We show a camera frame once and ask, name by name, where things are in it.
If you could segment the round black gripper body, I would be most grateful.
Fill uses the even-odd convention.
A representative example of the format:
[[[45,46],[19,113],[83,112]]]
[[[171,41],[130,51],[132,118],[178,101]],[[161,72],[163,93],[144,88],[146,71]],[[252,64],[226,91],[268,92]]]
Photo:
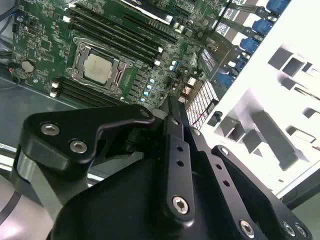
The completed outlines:
[[[192,173],[195,221],[181,228],[166,220],[160,205],[162,170],[138,161],[73,197],[60,211],[53,240],[236,240],[217,189]]]

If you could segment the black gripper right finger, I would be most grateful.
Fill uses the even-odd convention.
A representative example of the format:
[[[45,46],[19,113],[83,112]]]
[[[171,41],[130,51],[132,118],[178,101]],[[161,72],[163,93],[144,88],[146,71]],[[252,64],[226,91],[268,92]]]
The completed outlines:
[[[310,240],[308,227],[227,147],[210,148],[187,122],[195,195],[195,240]]]

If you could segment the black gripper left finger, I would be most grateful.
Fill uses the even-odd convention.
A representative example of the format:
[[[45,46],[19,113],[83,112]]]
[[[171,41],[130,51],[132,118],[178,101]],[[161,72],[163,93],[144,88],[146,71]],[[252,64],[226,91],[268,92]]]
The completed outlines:
[[[15,183],[31,185],[56,221],[73,197],[90,188],[88,173],[99,158],[142,152],[135,163],[154,160],[162,171],[157,178],[163,216],[176,226],[190,226],[195,200],[180,107],[181,102],[169,97],[161,107],[164,118],[138,104],[30,115],[23,122],[14,160]]]

